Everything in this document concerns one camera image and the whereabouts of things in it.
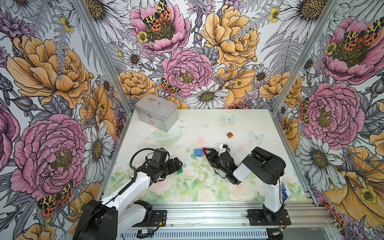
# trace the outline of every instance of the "purple flower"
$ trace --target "purple flower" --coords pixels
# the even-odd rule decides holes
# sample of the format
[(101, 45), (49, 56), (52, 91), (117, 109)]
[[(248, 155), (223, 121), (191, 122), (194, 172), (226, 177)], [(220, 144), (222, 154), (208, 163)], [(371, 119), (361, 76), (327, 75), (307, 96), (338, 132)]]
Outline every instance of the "purple flower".
[(8, 35), (11, 39), (25, 35), (31, 37), (35, 35), (35, 30), (30, 28), (29, 23), (25, 23), (18, 17), (12, 17), (10, 13), (0, 12), (0, 32)]
[(168, 9), (172, 16), (169, 21), (165, 21), (164, 25), (154, 31), (151, 27), (147, 27), (143, 20), (148, 16), (154, 16), (157, 12), (157, 4), (155, 7), (148, 6), (147, 9), (142, 8), (131, 10), (131, 26), (134, 27), (132, 34), (137, 35), (139, 42), (142, 43), (148, 54), (162, 55), (163, 53), (174, 52), (178, 48), (185, 47), (188, 43), (190, 34), (189, 19), (180, 14), (179, 7), (166, 0)]
[(365, 115), (356, 89), (346, 83), (321, 83), (310, 97), (307, 108), (309, 122), (304, 124), (307, 137), (312, 135), (338, 150), (348, 146), (361, 132)]
[(244, 5), (243, 0), (225, 0), (224, 5), (233, 6), (234, 8), (241, 9)]
[(164, 68), (163, 77), (170, 85), (181, 89), (181, 96), (189, 96), (191, 91), (208, 86), (212, 81), (210, 60), (193, 49), (176, 50), (161, 64)]
[(344, 215), (345, 223), (347, 225), (347, 234), (349, 240), (369, 240), (369, 234), (360, 227), (359, 222), (355, 219)]
[(197, 13), (198, 11), (202, 11), (203, 14), (208, 16), (210, 13), (215, 11), (215, 1), (214, 0), (189, 0), (187, 5), (189, 8), (187, 9), (189, 16)]
[(9, 54), (5, 50), (5, 47), (0, 47), (0, 67), (5, 68), (7, 66), (7, 57)]
[(12, 142), (20, 133), (20, 126), (12, 113), (0, 104), (0, 171), (12, 155)]
[(77, 187), (86, 172), (83, 154), (87, 141), (82, 125), (64, 114), (27, 127), (15, 144), (18, 168), (10, 179), (12, 191), (26, 192), (40, 200), (56, 196), (70, 181)]

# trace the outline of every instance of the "white table surface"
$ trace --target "white table surface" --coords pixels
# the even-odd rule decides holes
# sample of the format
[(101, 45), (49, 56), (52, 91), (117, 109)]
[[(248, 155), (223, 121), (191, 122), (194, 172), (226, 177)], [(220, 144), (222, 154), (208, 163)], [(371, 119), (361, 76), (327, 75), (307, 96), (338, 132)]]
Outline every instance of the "white table surface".
[[(227, 144), (237, 165), (257, 146), (280, 156), (286, 163), (283, 178), (292, 192), (288, 200), (306, 200), (268, 110), (189, 109), (178, 110), (178, 114), (179, 119), (173, 127), (184, 126), (185, 133), (176, 143), (169, 146), (149, 140), (148, 135), (157, 128), (140, 121), (136, 112), (133, 114), (104, 196), (108, 196), (131, 178), (133, 171), (129, 168), (129, 161), (135, 152), (146, 147), (163, 147), (169, 151), (171, 158), (178, 157), (183, 162), (183, 173), (167, 176), (165, 181), (151, 185), (138, 198), (147, 202), (263, 201), (263, 184), (255, 175), (251, 174), (241, 184), (233, 185), (214, 173), (205, 156), (193, 155), (195, 148), (218, 150), (220, 144)], [(222, 115), (235, 115), (236, 123), (225, 123)], [(250, 140), (250, 131), (256, 135), (265, 134), (263, 142), (260, 144)], [(232, 138), (227, 137), (228, 132), (233, 134)], [(150, 151), (144, 151), (138, 154), (133, 165), (139, 167), (149, 153)]]

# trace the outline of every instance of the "wire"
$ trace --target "wire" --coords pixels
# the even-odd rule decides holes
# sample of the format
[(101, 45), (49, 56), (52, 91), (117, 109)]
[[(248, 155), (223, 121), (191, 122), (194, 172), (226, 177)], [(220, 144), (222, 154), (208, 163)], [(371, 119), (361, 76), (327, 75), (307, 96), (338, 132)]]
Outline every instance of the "wire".
[[(207, 149), (207, 148), (203, 148), (203, 149), (202, 149), (202, 151), (203, 151), (203, 153), (204, 153), (205, 156), (207, 156), (206, 149)], [(209, 164), (210, 164), (211, 166), (213, 166), (212, 162), (211, 162), (208, 158), (207, 158), (207, 160), (208, 160)], [(215, 173), (216, 173), (217, 175), (219, 175), (222, 179), (225, 179), (225, 178), (227, 177), (227, 174), (225, 174), (225, 177), (223, 177), (223, 176), (221, 176), (220, 174), (218, 174), (218, 173), (216, 172), (216, 169), (215, 169), (215, 168), (214, 168), (214, 171), (215, 171)]]
[(135, 181), (136, 181), (136, 177), (137, 177), (137, 169), (132, 165), (132, 162), (133, 162), (133, 159), (135, 158), (135, 156), (139, 153), (139, 152), (142, 152), (142, 151), (145, 151), (145, 150), (152, 150), (152, 151), (155, 151), (153, 148), (149, 148), (149, 147), (147, 147), (147, 148), (143, 148), (143, 149), (140, 149), (140, 150), (138, 150), (133, 156), (132, 156), (132, 158), (131, 158), (131, 161), (129, 162), (129, 167), (131, 168), (131, 169), (133, 169), (133, 178), (131, 178), (131, 181), (127, 184), (127, 185), (125, 185), (124, 186), (124, 188), (123, 189), (121, 189), (119, 192), (118, 192), (118, 194), (116, 195), (116, 196), (114, 196), (113, 198), (111, 198), (106, 204), (103, 204), (103, 205), (101, 205), (101, 208), (99, 208), (98, 210), (96, 210), (96, 212), (94, 213), (94, 214), (92, 214), (84, 223), (83, 223), (83, 225), (80, 227), (80, 228), (78, 228), (80, 231), (78, 232), (78, 235), (80, 234), (80, 232), (81, 232), (81, 229), (84, 227), (84, 225), (85, 225), (85, 223), (87, 223), (93, 216), (95, 216), (96, 215), (96, 213), (98, 213), (102, 208), (104, 208), (104, 206), (106, 206), (108, 203), (110, 203), (111, 201), (114, 201), (115, 199), (116, 199), (116, 197), (117, 196), (119, 196), (119, 195), (121, 195), (125, 190), (127, 190), (127, 188), (128, 187), (130, 187)]
[[(165, 216), (162, 214), (158, 215), (158, 216), (163, 216), (162, 220), (160, 221), (160, 223), (162, 223), (165, 219)], [(143, 239), (143, 238), (151, 237), (155, 234), (155, 232), (159, 229), (159, 227), (160, 227), (160, 224), (157, 225), (157, 228), (155, 230), (153, 230), (152, 233), (147, 233), (147, 234), (144, 234), (143, 236), (136, 236), (136, 238)]]

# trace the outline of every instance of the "white daisy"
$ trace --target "white daisy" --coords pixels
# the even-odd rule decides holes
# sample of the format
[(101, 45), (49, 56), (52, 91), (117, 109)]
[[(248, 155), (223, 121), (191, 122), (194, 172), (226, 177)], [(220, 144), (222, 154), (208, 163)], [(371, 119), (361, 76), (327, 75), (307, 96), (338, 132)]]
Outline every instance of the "white daisy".
[(91, 128), (91, 141), (84, 146), (83, 163), (83, 167), (87, 167), (88, 182), (103, 182), (109, 165), (109, 156), (113, 150), (112, 142), (112, 135), (107, 132), (107, 125), (103, 122), (100, 124), (99, 132), (96, 133), (95, 127)]
[(343, 189), (343, 185), (347, 184), (334, 167), (342, 165), (344, 162), (342, 159), (328, 154), (328, 143), (316, 139), (313, 135), (312, 139), (301, 137), (297, 149), (299, 151), (298, 157), (301, 159), (300, 164), (303, 166), (303, 171), (308, 172), (311, 184), (319, 184), (324, 192), (328, 191), (329, 188), (334, 190), (332, 184), (329, 184), (328, 176), (339, 189)]
[(365, 23), (369, 23), (384, 16), (383, 0), (352, 0), (349, 6), (352, 8), (349, 16), (355, 17), (359, 15), (358, 22), (365, 19)]
[(194, 109), (218, 109), (224, 107), (226, 98), (229, 95), (228, 89), (218, 90), (219, 85), (213, 84), (210, 88), (202, 86), (196, 91), (191, 91), (193, 94), (187, 97), (184, 102)]
[(131, 68), (139, 68), (141, 65), (141, 54), (139, 50), (132, 49), (124, 53), (123, 61)]
[(3, 0), (5, 6), (12, 9), (14, 14), (33, 17), (38, 14), (39, 4), (36, 0)]
[(335, 13), (329, 20), (328, 28), (332, 31), (337, 29), (337, 26), (345, 19), (345, 15), (349, 13), (351, 9), (347, 3), (339, 4), (336, 8)]
[(312, 53), (303, 66), (303, 69), (302, 69), (303, 74), (309, 73), (316, 62), (317, 62), (317, 56)]
[(282, 103), (279, 107), (279, 111), (277, 112), (278, 119), (284, 119), (288, 116), (288, 105), (286, 103)]
[(131, 0), (131, 7), (137, 8), (142, 6), (144, 9), (147, 9), (148, 5), (153, 8), (155, 7), (155, 0)]
[(272, 76), (272, 72), (268, 68), (258, 68), (255, 77), (257, 81), (263, 81)]
[(307, 40), (319, 19), (327, 0), (283, 0), (278, 15), (279, 20), (284, 21), (277, 30), (285, 32), (284, 38), (292, 34), (292, 40), (298, 39), (299, 43)]
[[(127, 32), (123, 25), (130, 23), (128, 2), (123, 0), (84, 0), (89, 13), (95, 22), (101, 39), (106, 43), (123, 40), (121, 33)], [(63, 15), (69, 19), (70, 25), (79, 27), (81, 38), (85, 30), (72, 0), (58, 0)]]

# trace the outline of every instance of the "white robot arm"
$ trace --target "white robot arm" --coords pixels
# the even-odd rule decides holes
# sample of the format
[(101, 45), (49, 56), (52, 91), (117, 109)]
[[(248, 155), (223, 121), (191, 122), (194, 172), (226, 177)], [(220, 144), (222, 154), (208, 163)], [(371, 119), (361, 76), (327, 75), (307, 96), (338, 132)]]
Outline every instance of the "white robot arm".
[[(132, 161), (144, 150), (152, 150), (154, 154), (151, 159), (146, 157), (146, 162), (136, 169)], [(169, 153), (163, 148), (145, 148), (132, 156), (129, 165), (134, 170), (131, 181), (100, 202), (91, 200), (84, 207), (73, 240), (115, 240), (137, 223), (147, 226), (152, 219), (152, 205), (138, 200), (129, 208), (127, 206), (152, 183), (164, 180), (167, 175), (180, 170), (183, 164), (177, 157), (169, 159)]]
[(283, 215), (281, 182), (284, 175), (285, 162), (280, 157), (256, 147), (247, 155), (239, 166), (236, 166), (230, 156), (227, 145), (221, 144), (219, 152), (215, 149), (203, 149), (210, 165), (222, 170), (232, 184), (240, 184), (251, 173), (254, 173), (264, 183), (265, 200), (263, 206), (264, 218), (270, 224)]

